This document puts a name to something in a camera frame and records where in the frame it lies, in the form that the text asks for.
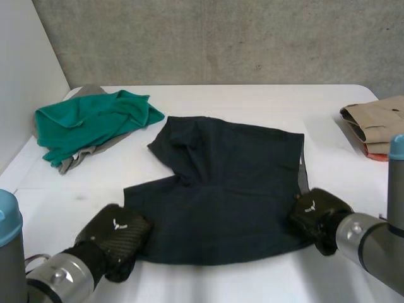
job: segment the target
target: white tabletop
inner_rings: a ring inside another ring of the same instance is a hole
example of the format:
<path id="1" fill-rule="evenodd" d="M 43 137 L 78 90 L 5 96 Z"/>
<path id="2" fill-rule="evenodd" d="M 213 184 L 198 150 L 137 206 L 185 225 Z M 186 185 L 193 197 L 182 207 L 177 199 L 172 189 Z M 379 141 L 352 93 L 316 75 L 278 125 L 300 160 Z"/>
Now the white tabletop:
<path id="1" fill-rule="evenodd" d="M 355 211 L 386 214 L 387 163 L 365 158 L 341 122 L 347 104 L 377 100 L 358 85 L 107 86 L 149 94 L 166 115 L 211 116 L 304 133 L 309 184 L 348 202 Z M 72 96 L 73 90 L 66 96 Z M 172 175 L 150 153 L 165 121 L 140 129 L 106 152 L 59 175 L 33 138 L 0 176 L 15 192 L 24 218 L 26 256 L 55 254 L 106 204 L 123 205 L 124 187 Z M 89 302 L 404 302 L 340 253 L 314 247 L 226 266 L 173 266 L 138 261 L 129 280 L 103 279 Z"/>

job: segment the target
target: dark gray fabric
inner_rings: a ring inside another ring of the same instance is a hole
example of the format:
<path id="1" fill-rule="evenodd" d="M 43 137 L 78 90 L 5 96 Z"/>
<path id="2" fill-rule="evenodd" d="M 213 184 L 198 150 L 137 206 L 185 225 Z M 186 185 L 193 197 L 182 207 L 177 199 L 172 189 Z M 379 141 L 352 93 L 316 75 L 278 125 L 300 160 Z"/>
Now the dark gray fabric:
<path id="1" fill-rule="evenodd" d="M 124 190 L 125 207 L 154 222 L 138 257 L 216 265 L 311 244 L 287 221 L 294 195 L 308 187 L 303 142 L 279 129 L 169 117 L 149 148 L 175 175 Z"/>

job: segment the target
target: teal shirt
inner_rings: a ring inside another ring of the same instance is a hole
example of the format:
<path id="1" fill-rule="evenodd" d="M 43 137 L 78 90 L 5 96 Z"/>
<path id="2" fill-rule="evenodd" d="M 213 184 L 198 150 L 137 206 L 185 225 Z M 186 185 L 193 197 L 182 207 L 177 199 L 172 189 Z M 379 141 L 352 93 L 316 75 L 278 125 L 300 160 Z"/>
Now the teal shirt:
<path id="1" fill-rule="evenodd" d="M 72 98 L 35 112 L 38 144 L 51 149 L 44 159 L 57 167 L 86 146 L 135 131 L 164 119 L 148 103 L 149 96 L 125 90 L 105 95 Z"/>

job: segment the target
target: beige fabric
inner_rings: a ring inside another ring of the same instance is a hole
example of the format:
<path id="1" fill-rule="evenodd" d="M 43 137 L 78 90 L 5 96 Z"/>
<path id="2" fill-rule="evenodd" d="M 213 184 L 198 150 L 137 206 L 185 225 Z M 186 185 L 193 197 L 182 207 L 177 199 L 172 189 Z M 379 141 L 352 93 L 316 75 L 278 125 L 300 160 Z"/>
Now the beige fabric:
<path id="1" fill-rule="evenodd" d="M 348 105 L 340 114 L 369 153 L 388 153 L 390 139 L 404 133 L 404 96 Z"/>
<path id="2" fill-rule="evenodd" d="M 390 142 L 366 143 L 366 147 L 369 153 L 383 153 L 387 155 L 390 151 Z"/>

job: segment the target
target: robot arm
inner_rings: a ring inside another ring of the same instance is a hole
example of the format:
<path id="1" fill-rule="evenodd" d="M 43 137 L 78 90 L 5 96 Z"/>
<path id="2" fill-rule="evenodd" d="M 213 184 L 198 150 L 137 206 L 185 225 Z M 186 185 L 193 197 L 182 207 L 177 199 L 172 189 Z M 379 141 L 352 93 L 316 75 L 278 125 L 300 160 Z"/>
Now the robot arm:
<path id="1" fill-rule="evenodd" d="M 322 189 L 297 196 L 290 221 L 312 237 L 324 255 L 348 259 L 404 295 L 404 135 L 391 141 L 387 221 L 355 213 Z"/>

